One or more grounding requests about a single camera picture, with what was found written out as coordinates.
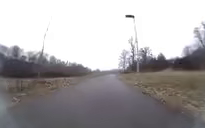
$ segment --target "wet road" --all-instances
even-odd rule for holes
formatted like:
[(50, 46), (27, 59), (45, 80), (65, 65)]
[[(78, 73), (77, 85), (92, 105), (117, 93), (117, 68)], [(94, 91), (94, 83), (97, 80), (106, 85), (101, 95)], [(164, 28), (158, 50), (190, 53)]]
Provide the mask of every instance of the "wet road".
[(199, 128), (115, 75), (83, 81), (8, 110), (13, 128)]

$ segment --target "treeline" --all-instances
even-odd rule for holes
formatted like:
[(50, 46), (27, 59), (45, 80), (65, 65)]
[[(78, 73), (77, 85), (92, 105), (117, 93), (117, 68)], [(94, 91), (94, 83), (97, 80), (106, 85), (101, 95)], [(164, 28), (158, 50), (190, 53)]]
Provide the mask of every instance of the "treeline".
[(158, 56), (152, 54), (149, 47), (139, 49), (137, 56), (137, 49), (133, 43), (133, 38), (129, 41), (130, 50), (123, 50), (119, 58), (119, 67), (125, 72), (135, 72), (137, 70), (137, 58), (139, 58), (140, 72), (160, 71), (169, 67), (170, 62), (166, 57), (160, 53)]
[(184, 70), (205, 70), (205, 21), (194, 29), (192, 45), (183, 50), (184, 57), (175, 61), (174, 68)]
[(149, 47), (137, 49), (133, 39), (129, 40), (130, 49), (123, 50), (119, 58), (119, 67), (125, 71), (136, 71), (137, 58), (141, 72), (161, 71), (167, 68), (174, 70), (205, 70), (205, 21), (194, 29), (194, 43), (183, 49), (183, 57), (167, 60), (160, 53), (154, 56)]
[(23, 52), (18, 46), (0, 51), (0, 75), (5, 77), (70, 77), (89, 72), (81, 64), (64, 62), (42, 52)]

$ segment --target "overcast sky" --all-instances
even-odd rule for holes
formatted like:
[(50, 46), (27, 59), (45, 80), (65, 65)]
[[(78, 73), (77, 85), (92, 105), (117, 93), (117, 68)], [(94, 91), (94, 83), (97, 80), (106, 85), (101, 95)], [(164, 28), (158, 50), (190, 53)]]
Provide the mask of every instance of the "overcast sky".
[(154, 55), (180, 56), (193, 29), (205, 19), (205, 0), (0, 0), (0, 43), (40, 50), (92, 69), (118, 67), (122, 49), (134, 36)]

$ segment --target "street lamp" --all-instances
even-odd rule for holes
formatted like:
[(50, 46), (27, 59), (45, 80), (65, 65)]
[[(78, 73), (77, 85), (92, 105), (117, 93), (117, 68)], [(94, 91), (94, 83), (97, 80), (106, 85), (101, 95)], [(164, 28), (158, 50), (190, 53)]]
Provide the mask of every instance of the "street lamp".
[(137, 50), (137, 72), (139, 72), (139, 47), (138, 47), (138, 39), (137, 39), (137, 30), (136, 30), (135, 16), (134, 15), (125, 15), (125, 17), (133, 19), (134, 31), (135, 31), (135, 45), (136, 45), (136, 50)]

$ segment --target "grass verge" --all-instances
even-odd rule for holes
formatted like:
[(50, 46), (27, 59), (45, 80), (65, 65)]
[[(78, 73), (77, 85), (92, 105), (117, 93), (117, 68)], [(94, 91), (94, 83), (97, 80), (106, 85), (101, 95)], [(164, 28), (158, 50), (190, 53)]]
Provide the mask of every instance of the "grass verge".
[(121, 79), (171, 108), (185, 109), (205, 120), (205, 71), (130, 73), (121, 74)]

